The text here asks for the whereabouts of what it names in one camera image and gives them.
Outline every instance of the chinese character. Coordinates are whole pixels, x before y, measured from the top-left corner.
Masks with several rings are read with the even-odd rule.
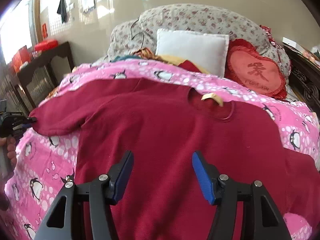
[[[269,80],[262,75],[262,70],[266,70],[266,68],[263,67],[262,63],[260,62],[251,63],[248,65],[248,67],[253,67],[253,70],[248,72],[249,75],[254,74],[255,76],[260,76],[263,80],[269,82]]]

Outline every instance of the heart-shaped cushion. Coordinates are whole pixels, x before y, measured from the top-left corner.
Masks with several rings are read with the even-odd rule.
[[[225,77],[259,94],[281,99],[287,96],[285,79],[278,65],[272,59],[260,56],[247,41],[231,44]]]

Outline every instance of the teal cloth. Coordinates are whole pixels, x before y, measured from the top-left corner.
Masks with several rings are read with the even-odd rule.
[[[117,56],[114,60],[111,60],[111,62],[125,60],[127,58],[138,58],[138,59],[141,59],[139,56],[136,56],[136,55],[125,55],[125,56]]]

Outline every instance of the hand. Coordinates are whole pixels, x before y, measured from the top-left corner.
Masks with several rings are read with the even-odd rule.
[[[7,144],[8,158],[11,160],[12,168],[14,169],[17,164],[17,153],[16,153],[16,140],[13,137],[0,138],[0,147]],[[4,185],[6,181],[0,182],[0,191],[4,191]]]

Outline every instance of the wooden side table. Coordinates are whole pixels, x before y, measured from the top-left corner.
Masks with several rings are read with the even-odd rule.
[[[58,86],[57,79],[54,75],[54,72],[53,72],[53,69],[51,66],[51,60],[55,56],[58,56],[61,58],[67,57],[71,71],[75,67],[75,64],[73,62],[72,53],[71,53],[70,44],[69,44],[69,42],[65,42],[65,43],[58,45],[57,47],[55,47],[53,49],[49,49],[49,50],[44,51],[39,57],[36,57],[27,66],[22,68],[11,80],[11,84],[15,90],[15,94],[27,113],[29,113],[29,109],[27,108],[26,104],[23,102],[23,100],[19,94],[19,91],[18,91],[19,85],[22,87],[31,106],[33,108],[36,108],[36,104],[34,103],[32,97],[27,89],[27,85],[31,83],[35,70],[37,68],[45,66],[47,69],[47,72],[49,74],[49,77],[51,79],[52,84],[54,85],[54,87]]]
[[[300,94],[308,107],[320,117],[320,68],[306,59],[295,48],[284,44],[284,49],[292,63],[289,85]]]

